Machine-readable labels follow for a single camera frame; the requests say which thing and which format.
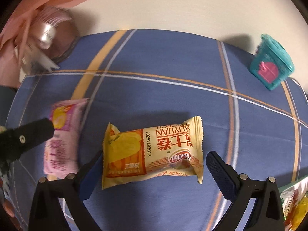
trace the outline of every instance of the snack package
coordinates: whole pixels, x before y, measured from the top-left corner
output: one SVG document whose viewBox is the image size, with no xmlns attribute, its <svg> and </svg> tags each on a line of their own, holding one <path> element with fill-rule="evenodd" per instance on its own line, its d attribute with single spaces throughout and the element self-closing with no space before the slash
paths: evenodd
<svg viewBox="0 0 308 231">
<path fill-rule="evenodd" d="M 292 221 L 291 221 L 291 230 L 292 231 L 295 231 L 298 228 L 298 226 L 301 224 L 301 222 L 305 218 L 307 212 L 308 212 L 308 197 L 307 197 L 307 194 L 306 194 L 304 196 L 304 198 L 295 207 L 294 215 L 293 215 Z"/>
<path fill-rule="evenodd" d="M 279 188 L 280 198 L 285 220 L 285 231 L 295 231 L 298 227 L 299 203 L 308 191 L 308 176 L 305 176 L 293 183 Z"/>
<path fill-rule="evenodd" d="M 50 120 L 54 136 L 45 145 L 44 173 L 64 179 L 78 172 L 77 147 L 80 120 L 88 99 L 68 100 L 52 105 Z"/>
<path fill-rule="evenodd" d="M 120 132 L 108 124 L 104 141 L 102 189 L 162 175 L 203 178 L 200 116 L 183 124 Z"/>
</svg>

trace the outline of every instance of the pink object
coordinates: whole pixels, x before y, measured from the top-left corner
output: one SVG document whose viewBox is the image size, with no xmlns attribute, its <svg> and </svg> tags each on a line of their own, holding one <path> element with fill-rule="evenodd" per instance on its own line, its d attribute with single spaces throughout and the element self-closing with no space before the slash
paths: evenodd
<svg viewBox="0 0 308 231">
<path fill-rule="evenodd" d="M 0 85 L 18 88 L 25 44 L 29 34 L 32 20 L 44 6 L 57 8 L 71 8 L 86 0 L 22 0 L 10 16 L 5 27 L 0 33 Z M 16 37 L 21 41 L 18 43 L 19 60 L 13 58 L 12 49 Z"/>
<path fill-rule="evenodd" d="M 78 172 L 77 147 L 80 120 L 88 99 L 68 100 L 54 104 L 50 120 L 54 136 L 45 145 L 44 173 L 64 179 L 69 173 Z"/>
<path fill-rule="evenodd" d="M 268 83 L 272 83 L 279 75 L 277 66 L 272 62 L 261 62 L 258 74 Z"/>
</svg>

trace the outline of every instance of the screw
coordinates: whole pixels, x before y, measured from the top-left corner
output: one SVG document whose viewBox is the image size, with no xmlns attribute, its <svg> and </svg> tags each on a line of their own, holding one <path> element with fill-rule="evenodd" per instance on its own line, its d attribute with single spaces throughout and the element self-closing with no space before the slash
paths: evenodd
<svg viewBox="0 0 308 231">
<path fill-rule="evenodd" d="M 72 180 L 75 178 L 75 174 L 74 173 L 70 173 L 66 176 L 67 179 Z"/>
<path fill-rule="evenodd" d="M 24 144 L 24 143 L 26 142 L 26 138 L 25 138 L 23 135 L 21 135 L 21 136 L 19 137 L 19 140 L 20 140 L 20 142 L 21 142 L 22 144 Z"/>
<path fill-rule="evenodd" d="M 274 177 L 271 176 L 271 177 L 269 177 L 269 181 L 272 182 L 272 183 L 274 183 L 274 182 L 276 181 L 276 179 L 275 179 Z"/>
<path fill-rule="evenodd" d="M 240 178 L 241 178 L 242 180 L 247 180 L 247 179 L 248 179 L 248 176 L 247 176 L 247 174 L 240 174 Z"/>
<path fill-rule="evenodd" d="M 39 183 L 44 183 L 46 181 L 46 177 L 41 177 L 38 181 Z"/>
</svg>

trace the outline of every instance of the pink fabric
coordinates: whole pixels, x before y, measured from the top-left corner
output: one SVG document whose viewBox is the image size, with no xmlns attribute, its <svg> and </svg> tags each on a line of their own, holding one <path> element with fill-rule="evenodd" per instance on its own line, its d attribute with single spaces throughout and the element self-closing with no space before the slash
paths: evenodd
<svg viewBox="0 0 308 231">
<path fill-rule="evenodd" d="M 20 73 L 21 57 L 28 38 L 31 20 L 40 7 L 49 5 L 59 8 L 71 8 L 84 1 L 86 0 L 22 0 L 0 33 L 0 85 L 19 87 L 19 76 L 16 77 L 16 73 Z M 21 38 L 21 41 L 18 42 L 19 60 L 12 58 L 13 52 L 11 54 L 7 53 L 12 51 L 11 47 L 5 47 L 8 41 L 11 41 L 9 45 L 13 44 L 17 36 Z"/>
</svg>

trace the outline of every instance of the white stripe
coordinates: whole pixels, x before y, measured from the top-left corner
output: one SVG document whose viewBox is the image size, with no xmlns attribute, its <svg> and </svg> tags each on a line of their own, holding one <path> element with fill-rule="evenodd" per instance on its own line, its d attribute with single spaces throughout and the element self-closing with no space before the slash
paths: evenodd
<svg viewBox="0 0 308 231">
<path fill-rule="evenodd" d="M 35 179 L 33 178 L 33 176 L 30 174 L 30 172 L 26 169 L 26 167 L 21 163 L 20 160 L 18 160 L 20 165 L 25 169 L 25 171 L 29 174 L 29 176 L 31 177 L 31 179 L 34 181 L 34 184 L 36 185 L 36 181 Z"/>
<path fill-rule="evenodd" d="M 14 205 L 14 203 L 13 203 L 13 201 L 12 201 L 12 199 L 9 197 L 9 199 L 8 200 L 10 200 L 10 203 L 12 203 L 12 205 L 13 205 L 13 207 L 16 209 L 16 207 L 15 207 L 15 205 Z M 28 224 L 27 224 L 27 222 L 25 221 L 25 219 L 20 215 L 20 217 L 23 219 L 23 221 L 24 221 L 24 223 L 26 224 L 26 226 L 28 227 Z"/>
<path fill-rule="evenodd" d="M 304 91 L 303 87 L 302 87 L 302 86 L 298 83 L 298 81 L 296 81 L 294 78 L 292 78 L 292 77 L 290 77 L 290 78 L 291 78 L 291 80 L 292 80 L 293 82 L 295 82 L 295 83 L 301 88 L 301 90 L 303 91 L 304 96 L 305 96 L 305 98 L 306 98 L 307 105 L 308 105 L 308 98 L 307 98 L 306 92 Z"/>
<path fill-rule="evenodd" d="M 232 94 L 234 95 L 233 98 L 234 98 L 234 111 L 235 111 L 235 138 L 234 138 L 234 156 L 233 156 L 233 161 L 232 161 L 232 167 L 233 167 L 233 169 L 235 169 L 237 162 L 238 162 L 238 148 L 239 148 L 239 142 L 240 142 L 240 114 L 239 114 L 238 99 L 236 97 L 237 93 L 236 93 L 236 89 L 235 89 L 235 84 L 234 84 L 234 80 L 233 80 L 231 66 L 230 66 L 228 56 L 227 56 L 226 49 L 224 47 L 224 43 L 222 41 L 221 41 L 221 47 L 222 47 L 222 51 L 224 53 L 224 59 L 225 59 L 226 64 L 227 64 L 227 70 L 228 70 L 228 73 L 229 73 L 231 89 L 233 90 Z"/>
<path fill-rule="evenodd" d="M 62 211 L 63 211 L 63 214 L 66 215 L 65 213 L 65 199 L 62 198 Z"/>
<path fill-rule="evenodd" d="M 48 74 L 48 75 L 59 75 L 60 73 L 52 73 L 52 74 Z M 265 108 L 267 110 L 270 110 L 272 112 L 275 112 L 275 113 L 278 113 L 278 114 L 281 114 L 283 116 L 286 116 L 286 117 L 289 117 L 290 119 L 292 120 L 295 120 L 297 122 L 299 122 L 300 124 L 302 124 L 305 128 L 308 129 L 308 127 L 303 124 L 302 122 L 300 122 L 298 119 L 296 118 L 293 118 L 292 116 L 289 116 L 283 112 L 280 112 L 280 111 L 277 111 L 275 109 L 272 109 L 272 108 L 268 108 L 264 105 L 261 105 L 261 104 L 258 104 L 256 102 L 253 102 L 253 101 L 250 101 L 250 100 L 247 100 L 245 98 L 242 98 L 242 97 L 239 97 L 239 96 L 234 96 L 234 95 L 230 95 L 228 93 L 225 93 L 225 92 L 221 92 L 221 91 L 218 91 L 218 90 L 214 90 L 214 89 L 209 89 L 209 88 L 205 88 L 205 87 L 199 87 L 199 86 L 195 86 L 195 85 L 191 85 L 191 84 L 186 84 L 186 83 L 179 83 L 179 82 L 170 82 L 170 81 L 164 81 L 164 80 L 159 80 L 159 79 L 150 79 L 150 78 L 143 78 L 143 77 L 138 77 L 138 76 L 124 76 L 124 75 L 112 75 L 112 74 L 105 74 L 104 75 L 105 77 L 114 77 L 114 78 L 125 78 L 125 79 L 134 79 L 134 80 L 140 80 L 140 81 L 149 81 L 149 82 L 159 82 L 159 83 L 166 83 L 166 84 L 172 84 L 172 85 L 178 85 L 178 86 L 183 86 L 183 87 L 190 87 L 190 88 L 195 88 L 195 89 L 201 89 L 201 90 L 206 90 L 206 91 L 210 91 L 210 92 L 214 92 L 214 93 L 217 93 L 217 94 L 222 94 L 222 95 L 227 95 L 227 96 L 232 96 L 232 97 L 236 97 L 237 99 L 239 100 L 242 100 L 242 101 L 245 101 L 245 102 L 249 102 L 251 104 L 254 104 L 256 106 L 259 106 L 259 107 L 262 107 L 262 108 Z"/>
<path fill-rule="evenodd" d="M 293 102 L 293 105 L 294 105 L 296 117 L 299 118 L 299 115 L 298 115 L 298 112 L 297 112 L 297 109 L 296 109 L 295 101 L 294 101 L 294 99 L 293 99 L 291 90 L 290 90 L 290 88 L 289 88 L 289 85 L 288 85 L 287 81 L 285 81 L 285 83 L 286 83 L 286 85 L 287 85 L 287 87 L 288 87 L 288 90 L 289 90 L 289 92 L 290 92 L 290 95 L 291 95 L 291 99 L 292 99 L 292 102 Z M 299 146 L 299 161 L 298 161 L 299 164 L 298 164 L 298 172 L 297 172 L 296 180 L 298 180 L 299 170 L 300 170 L 300 168 L 301 168 L 301 149 L 302 149 L 302 143 L 301 143 L 301 124 L 299 124 L 299 138 L 300 138 L 300 140 L 299 140 L 299 143 L 300 143 L 300 146 Z"/>
<path fill-rule="evenodd" d="M 36 82 L 36 84 L 35 84 L 35 86 L 34 86 L 32 92 L 31 92 L 31 94 L 30 94 L 29 97 L 28 97 L 28 100 L 27 100 L 27 102 L 26 102 L 26 104 L 25 104 L 25 107 L 24 107 L 24 110 L 23 110 L 23 114 L 21 115 L 21 118 L 20 118 L 20 121 L 19 121 L 19 125 L 18 125 L 19 127 L 20 127 L 21 122 L 22 122 L 22 120 L 23 120 L 23 116 L 24 116 L 24 114 L 25 114 L 25 111 L 26 111 L 27 105 L 28 105 L 28 103 L 29 103 L 29 101 L 30 101 L 30 98 L 31 98 L 31 96 L 32 96 L 32 94 L 33 94 L 33 92 L 34 92 L 34 90 L 35 90 L 37 84 L 39 83 L 40 79 L 41 79 L 41 77 L 38 78 L 38 81 Z M 15 168 L 14 168 L 14 161 L 13 161 L 12 166 L 13 166 L 13 174 L 14 174 L 14 177 L 13 177 L 13 186 L 14 186 L 14 191 L 15 191 L 15 199 L 16 199 L 16 203 L 17 203 L 17 207 L 18 207 L 18 212 L 19 212 L 19 215 L 20 215 L 20 217 L 21 217 L 21 222 L 23 223 L 23 217 L 21 216 L 21 212 L 20 212 L 20 209 L 19 209 L 19 204 L 18 204 L 18 200 L 17 200 L 17 190 L 16 190 L 16 187 L 15 187 Z"/>
<path fill-rule="evenodd" d="M 112 56 L 112 58 L 110 59 L 109 63 L 107 64 L 104 72 L 101 74 L 101 78 L 100 80 L 98 81 L 92 95 L 91 95 L 91 98 L 90 98 L 90 101 L 87 105 L 87 108 L 86 108 L 86 111 L 84 113 L 84 117 L 82 119 L 82 122 L 81 122 L 81 125 L 80 125 L 80 130 L 82 130 L 84 128 L 84 124 L 86 123 L 86 120 L 87 120 L 87 116 L 90 112 L 90 108 L 92 106 L 92 103 L 94 101 L 94 98 L 96 96 L 96 93 L 98 92 L 98 89 L 100 88 L 100 85 L 102 84 L 103 80 L 104 80 L 104 77 L 105 75 L 107 74 L 111 64 L 113 63 L 113 61 L 115 60 L 115 58 L 118 56 L 118 54 L 120 53 L 120 51 L 122 50 L 122 48 L 125 46 L 125 44 L 128 42 L 128 40 L 132 37 L 132 35 L 136 32 L 136 29 L 133 30 L 129 35 L 128 37 L 125 39 L 125 41 L 121 44 L 121 46 L 118 48 L 118 50 L 114 53 L 114 55 Z"/>
<path fill-rule="evenodd" d="M 222 52 L 224 53 L 224 59 L 226 62 L 229 78 L 230 78 L 230 84 L 231 84 L 231 89 L 232 89 L 232 94 L 235 96 L 233 97 L 234 99 L 234 112 L 235 112 L 235 136 L 234 136 L 234 155 L 233 155 L 233 160 L 232 160 L 232 167 L 233 169 L 236 168 L 237 162 L 238 162 L 238 149 L 239 149 L 239 142 L 240 142 L 240 114 L 239 114 L 239 107 L 238 107 L 238 99 L 236 98 L 237 93 L 236 93 L 236 88 L 235 88 L 235 83 L 233 80 L 233 75 L 232 75 L 232 70 L 229 62 L 229 58 L 227 55 L 226 48 L 224 47 L 224 43 L 221 41 L 221 47 L 222 47 Z M 221 207 L 219 214 L 217 215 L 216 222 L 214 224 L 214 227 L 218 224 L 220 219 L 222 218 L 224 214 L 224 209 L 226 207 L 227 200 L 224 199 Z"/>
<path fill-rule="evenodd" d="M 68 217 L 68 218 L 70 218 L 70 219 L 72 219 L 72 220 L 74 221 L 74 219 L 73 219 L 72 217 L 70 217 L 68 214 L 65 214 L 65 213 L 64 213 L 64 215 L 65 215 L 66 217 Z"/>
<path fill-rule="evenodd" d="M 20 208 L 19 208 L 19 204 L 18 204 L 18 200 L 17 200 L 17 191 L 16 191 L 16 187 L 15 187 L 15 168 L 14 168 L 14 162 L 13 162 L 13 185 L 14 185 L 14 191 L 15 191 L 15 199 L 16 199 L 16 203 L 17 203 L 17 211 L 21 217 L 21 222 L 23 223 L 23 217 L 21 216 L 21 212 L 20 212 Z"/>
<path fill-rule="evenodd" d="M 99 74 L 94 74 L 93 72 L 62 72 L 62 73 L 46 73 L 46 74 L 37 74 L 37 75 L 27 75 L 25 78 L 31 78 L 36 76 L 50 76 L 50 75 L 84 75 L 84 74 L 93 74 L 95 76 L 98 76 Z"/>
<path fill-rule="evenodd" d="M 41 77 L 38 78 L 38 80 L 37 80 L 37 82 L 36 82 L 36 84 L 35 84 L 35 86 L 34 86 L 32 92 L 31 92 L 31 94 L 28 96 L 28 100 L 26 101 L 26 104 L 25 104 L 25 107 L 24 107 L 24 110 L 23 110 L 23 114 L 21 115 L 21 118 L 20 118 L 18 127 L 20 127 L 20 125 L 21 125 L 21 122 L 22 122 L 22 120 L 23 120 L 23 116 L 24 116 L 25 111 L 26 111 L 26 109 L 27 109 L 27 106 L 28 106 L 28 103 L 29 103 L 29 101 L 30 101 L 30 98 L 31 98 L 31 96 L 33 95 L 33 92 L 34 92 L 36 86 L 38 85 L 40 79 L 41 79 Z"/>
</svg>

